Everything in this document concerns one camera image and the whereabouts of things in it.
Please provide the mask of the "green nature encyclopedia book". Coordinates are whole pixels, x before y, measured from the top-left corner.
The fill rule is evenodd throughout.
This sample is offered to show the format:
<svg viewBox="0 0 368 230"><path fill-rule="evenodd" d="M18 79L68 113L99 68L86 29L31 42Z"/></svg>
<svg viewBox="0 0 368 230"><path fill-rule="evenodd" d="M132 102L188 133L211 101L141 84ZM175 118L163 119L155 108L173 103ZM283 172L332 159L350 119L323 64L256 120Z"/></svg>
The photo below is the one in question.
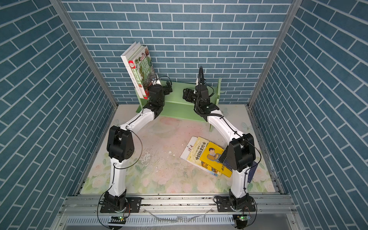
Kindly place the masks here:
<svg viewBox="0 0 368 230"><path fill-rule="evenodd" d="M147 46L141 45L141 49L134 57L134 62L137 66L138 74L140 75L143 88L149 97L148 87L152 84L152 75L155 74L152 64L150 52Z"/></svg>

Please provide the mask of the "dark blue book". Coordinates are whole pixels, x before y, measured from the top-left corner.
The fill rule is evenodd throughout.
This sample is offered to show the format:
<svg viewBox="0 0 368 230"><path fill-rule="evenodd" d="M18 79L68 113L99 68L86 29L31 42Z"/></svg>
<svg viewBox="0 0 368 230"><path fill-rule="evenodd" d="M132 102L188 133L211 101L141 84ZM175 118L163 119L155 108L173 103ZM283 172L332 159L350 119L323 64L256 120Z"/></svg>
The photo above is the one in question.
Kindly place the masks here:
<svg viewBox="0 0 368 230"><path fill-rule="evenodd" d="M247 172L248 173L248 179L247 179L248 183L251 183L254 177L254 174L257 170L257 166L258 166L258 163L256 161L253 161L251 169Z"/></svg>

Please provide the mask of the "white red-lettered magazine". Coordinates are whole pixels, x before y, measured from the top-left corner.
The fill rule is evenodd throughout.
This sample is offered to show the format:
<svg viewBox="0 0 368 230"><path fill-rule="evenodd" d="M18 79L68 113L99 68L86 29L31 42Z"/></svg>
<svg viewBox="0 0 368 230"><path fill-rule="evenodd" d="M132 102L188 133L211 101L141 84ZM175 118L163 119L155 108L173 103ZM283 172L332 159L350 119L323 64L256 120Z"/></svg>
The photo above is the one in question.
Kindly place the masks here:
<svg viewBox="0 0 368 230"><path fill-rule="evenodd" d="M183 153L180 156L181 159L186 160L187 162L189 162L188 157L189 157L190 152L192 151L196 141L197 141L197 137L192 136L190 141L188 142L187 146L185 147Z"/></svg>

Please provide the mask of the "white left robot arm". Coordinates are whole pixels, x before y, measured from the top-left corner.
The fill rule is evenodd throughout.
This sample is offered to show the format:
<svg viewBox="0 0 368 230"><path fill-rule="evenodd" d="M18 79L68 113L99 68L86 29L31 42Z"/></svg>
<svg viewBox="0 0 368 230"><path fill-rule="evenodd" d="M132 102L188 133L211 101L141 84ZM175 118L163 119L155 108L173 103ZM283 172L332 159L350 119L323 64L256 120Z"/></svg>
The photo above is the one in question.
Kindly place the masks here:
<svg viewBox="0 0 368 230"><path fill-rule="evenodd" d="M126 208L126 171L127 160L134 153L133 135L146 124L156 119L165 105L165 96L171 93L172 83L165 86L154 84L148 87L149 101L142 111L121 126L109 129L107 151L111 162L110 188L104 194L104 204L114 212L122 212Z"/></svg>

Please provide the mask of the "white paperback book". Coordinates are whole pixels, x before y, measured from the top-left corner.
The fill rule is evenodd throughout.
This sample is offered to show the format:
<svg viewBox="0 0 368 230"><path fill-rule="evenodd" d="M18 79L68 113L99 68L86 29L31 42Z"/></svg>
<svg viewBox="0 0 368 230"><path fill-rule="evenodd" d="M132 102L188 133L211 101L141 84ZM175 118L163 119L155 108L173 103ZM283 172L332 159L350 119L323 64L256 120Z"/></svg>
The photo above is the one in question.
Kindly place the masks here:
<svg viewBox="0 0 368 230"><path fill-rule="evenodd" d="M143 88L140 75L138 74L137 66L134 62L134 57L141 49L140 42L134 42L120 57L127 69L127 72L133 82L136 93L140 99L147 99L146 92Z"/></svg>

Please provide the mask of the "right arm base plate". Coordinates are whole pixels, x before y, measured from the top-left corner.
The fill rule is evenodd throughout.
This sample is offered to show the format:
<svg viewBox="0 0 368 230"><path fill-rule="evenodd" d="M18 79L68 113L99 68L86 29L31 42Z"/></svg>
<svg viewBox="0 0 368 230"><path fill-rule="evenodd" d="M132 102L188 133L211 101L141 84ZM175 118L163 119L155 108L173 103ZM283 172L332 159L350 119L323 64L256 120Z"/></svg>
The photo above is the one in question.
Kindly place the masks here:
<svg viewBox="0 0 368 230"><path fill-rule="evenodd" d="M218 212L256 211L254 199L250 195L241 198L235 198L233 196L215 196L213 197L213 201L217 206Z"/></svg>

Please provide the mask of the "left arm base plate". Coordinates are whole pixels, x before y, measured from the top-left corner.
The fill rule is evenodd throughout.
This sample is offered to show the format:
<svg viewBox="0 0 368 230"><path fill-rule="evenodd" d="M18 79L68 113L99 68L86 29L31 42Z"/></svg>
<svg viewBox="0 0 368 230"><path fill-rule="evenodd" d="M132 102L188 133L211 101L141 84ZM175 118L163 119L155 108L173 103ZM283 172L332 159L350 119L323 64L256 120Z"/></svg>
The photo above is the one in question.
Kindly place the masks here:
<svg viewBox="0 0 368 230"><path fill-rule="evenodd" d="M122 199L108 200L103 199L99 204L101 213L138 213L140 210L141 197L125 197Z"/></svg>

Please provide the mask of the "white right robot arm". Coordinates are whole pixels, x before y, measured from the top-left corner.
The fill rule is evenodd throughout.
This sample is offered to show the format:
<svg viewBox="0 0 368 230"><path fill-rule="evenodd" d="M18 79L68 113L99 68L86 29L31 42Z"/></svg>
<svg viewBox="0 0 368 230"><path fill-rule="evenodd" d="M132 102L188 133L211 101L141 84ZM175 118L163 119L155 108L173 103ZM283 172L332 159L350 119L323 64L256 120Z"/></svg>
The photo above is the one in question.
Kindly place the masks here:
<svg viewBox="0 0 368 230"><path fill-rule="evenodd" d="M183 89L183 99L194 104L197 115L209 122L225 139L227 146L220 157L232 170L232 185L229 202L233 210L248 208L255 210L253 198L248 193L248 179L256 160L255 142L251 134L245 134L228 121L219 107L212 103L206 86L199 84L195 89Z"/></svg>

